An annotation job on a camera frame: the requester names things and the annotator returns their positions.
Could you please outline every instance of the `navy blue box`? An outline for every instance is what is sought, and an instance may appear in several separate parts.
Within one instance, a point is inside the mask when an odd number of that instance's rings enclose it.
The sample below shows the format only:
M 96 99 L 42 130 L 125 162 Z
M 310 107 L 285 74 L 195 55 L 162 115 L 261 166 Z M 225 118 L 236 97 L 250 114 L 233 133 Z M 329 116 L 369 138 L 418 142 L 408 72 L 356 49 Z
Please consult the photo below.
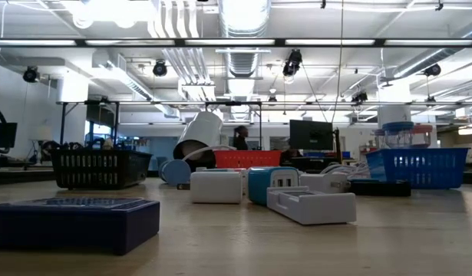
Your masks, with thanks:
M 53 198 L 0 204 L 0 248 L 106 248 L 125 255 L 159 232 L 160 203 Z

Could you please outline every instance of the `clear plastic container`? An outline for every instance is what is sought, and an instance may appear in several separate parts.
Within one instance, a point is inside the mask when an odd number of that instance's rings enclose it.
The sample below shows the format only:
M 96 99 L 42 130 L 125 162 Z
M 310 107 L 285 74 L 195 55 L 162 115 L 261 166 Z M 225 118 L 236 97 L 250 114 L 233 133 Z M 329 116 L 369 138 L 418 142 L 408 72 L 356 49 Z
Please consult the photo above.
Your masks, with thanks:
M 410 148 L 413 142 L 413 125 L 413 122 L 385 123 L 382 129 L 386 145 L 391 149 Z
M 413 142 L 412 148 L 427 149 L 431 145 L 431 133 L 434 128 L 430 125 L 415 125 L 413 127 Z
M 378 149 L 387 149 L 388 147 L 386 146 L 385 132 L 381 129 L 374 130 L 374 135 L 375 135 L 375 146 Z

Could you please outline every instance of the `blue lid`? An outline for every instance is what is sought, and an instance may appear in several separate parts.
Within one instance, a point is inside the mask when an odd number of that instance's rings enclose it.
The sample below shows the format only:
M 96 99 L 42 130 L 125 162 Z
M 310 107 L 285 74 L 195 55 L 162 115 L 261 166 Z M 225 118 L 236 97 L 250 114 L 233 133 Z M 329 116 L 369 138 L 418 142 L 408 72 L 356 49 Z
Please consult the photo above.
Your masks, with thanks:
M 393 122 L 383 124 L 382 129 L 384 131 L 398 132 L 402 130 L 412 130 L 413 126 L 413 122 Z
M 188 183 L 191 177 L 190 165 L 181 159 L 169 161 L 163 166 L 163 176 L 170 186 Z

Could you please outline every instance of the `blue plastic basket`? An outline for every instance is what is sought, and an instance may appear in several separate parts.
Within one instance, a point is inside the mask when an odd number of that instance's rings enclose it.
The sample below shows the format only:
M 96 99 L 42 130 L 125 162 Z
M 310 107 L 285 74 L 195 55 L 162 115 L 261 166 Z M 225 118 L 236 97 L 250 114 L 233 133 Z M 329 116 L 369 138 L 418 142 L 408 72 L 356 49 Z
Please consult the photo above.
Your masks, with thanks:
M 409 180 L 412 189 L 455 189 L 463 182 L 467 150 L 380 149 L 367 154 L 371 178 Z

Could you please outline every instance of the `red plastic basket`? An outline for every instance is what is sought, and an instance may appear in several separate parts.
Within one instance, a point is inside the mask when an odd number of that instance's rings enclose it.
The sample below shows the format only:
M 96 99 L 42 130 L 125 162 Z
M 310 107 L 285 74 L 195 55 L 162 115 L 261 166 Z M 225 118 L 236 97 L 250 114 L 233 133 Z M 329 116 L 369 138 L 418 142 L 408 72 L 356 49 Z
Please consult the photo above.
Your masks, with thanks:
M 278 166 L 280 164 L 279 150 L 215 150 L 217 168 L 248 169 L 252 166 Z

